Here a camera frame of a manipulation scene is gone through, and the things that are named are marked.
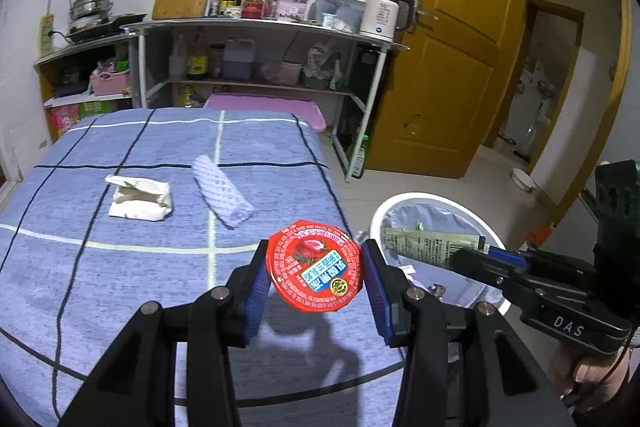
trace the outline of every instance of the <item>yellow door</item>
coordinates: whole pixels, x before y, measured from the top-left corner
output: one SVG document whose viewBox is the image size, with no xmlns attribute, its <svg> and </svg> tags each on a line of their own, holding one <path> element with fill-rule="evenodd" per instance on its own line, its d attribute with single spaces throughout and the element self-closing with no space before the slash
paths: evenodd
<svg viewBox="0 0 640 427">
<path fill-rule="evenodd" d="M 526 0 L 421 0 L 383 95 L 367 168 L 460 178 L 491 125 Z"/>
</svg>

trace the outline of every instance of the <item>kettle handle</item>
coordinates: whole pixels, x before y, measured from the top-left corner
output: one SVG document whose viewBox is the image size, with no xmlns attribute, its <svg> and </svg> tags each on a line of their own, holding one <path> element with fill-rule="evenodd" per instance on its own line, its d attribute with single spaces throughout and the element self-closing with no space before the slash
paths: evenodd
<svg viewBox="0 0 640 427">
<path fill-rule="evenodd" d="M 415 17 L 415 0 L 398 0 L 398 1 L 405 3 L 408 6 L 404 25 L 396 26 L 396 31 L 404 31 L 411 26 L 411 23 L 413 22 L 413 18 Z"/>
</svg>

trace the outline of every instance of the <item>green plastic bottle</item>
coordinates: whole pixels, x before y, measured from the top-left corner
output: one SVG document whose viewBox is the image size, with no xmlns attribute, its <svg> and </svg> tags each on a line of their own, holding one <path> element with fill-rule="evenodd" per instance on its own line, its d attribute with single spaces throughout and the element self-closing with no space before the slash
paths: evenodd
<svg viewBox="0 0 640 427">
<path fill-rule="evenodd" d="M 347 155 L 349 159 L 351 159 L 353 155 L 353 145 L 355 144 L 355 140 L 351 144 L 351 153 Z M 360 149 L 357 152 L 356 156 L 356 164 L 353 167 L 353 177 L 359 180 L 362 178 L 364 174 L 364 161 L 367 157 L 367 149 L 369 148 L 369 137 L 365 134 L 362 136 L 362 143 L 360 144 Z"/>
</svg>

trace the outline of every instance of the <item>red foil lid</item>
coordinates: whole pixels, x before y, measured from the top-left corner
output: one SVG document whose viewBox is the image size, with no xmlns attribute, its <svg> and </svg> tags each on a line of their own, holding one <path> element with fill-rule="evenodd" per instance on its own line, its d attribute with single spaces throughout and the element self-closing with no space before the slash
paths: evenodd
<svg viewBox="0 0 640 427">
<path fill-rule="evenodd" d="M 342 230 L 298 221 L 269 239 L 267 270 L 277 292 L 303 312 L 333 312 L 362 287 L 360 249 Z"/>
</svg>

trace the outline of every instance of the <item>electric kettle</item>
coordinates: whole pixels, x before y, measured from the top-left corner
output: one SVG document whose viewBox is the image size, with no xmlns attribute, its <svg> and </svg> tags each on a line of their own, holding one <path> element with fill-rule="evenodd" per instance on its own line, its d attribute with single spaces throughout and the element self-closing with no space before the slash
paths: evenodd
<svg viewBox="0 0 640 427">
<path fill-rule="evenodd" d="M 406 4 L 406 21 L 402 26 L 398 23 L 399 4 Z M 385 41 L 393 41 L 396 30 L 409 28 L 414 22 L 415 0 L 367 0 L 360 24 L 360 34 L 377 37 Z"/>
</svg>

